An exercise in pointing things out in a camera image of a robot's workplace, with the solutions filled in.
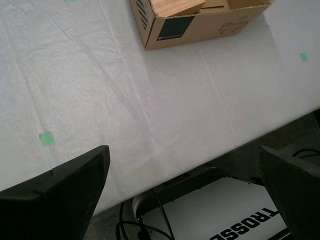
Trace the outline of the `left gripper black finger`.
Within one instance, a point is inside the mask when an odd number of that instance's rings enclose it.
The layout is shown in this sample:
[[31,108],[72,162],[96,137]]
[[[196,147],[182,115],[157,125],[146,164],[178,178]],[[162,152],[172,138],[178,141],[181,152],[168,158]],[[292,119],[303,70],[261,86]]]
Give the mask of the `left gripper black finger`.
[[82,240],[106,184],[110,149],[98,146],[0,192],[2,240]]
[[320,238],[320,162],[267,146],[258,152],[262,182],[295,240]]

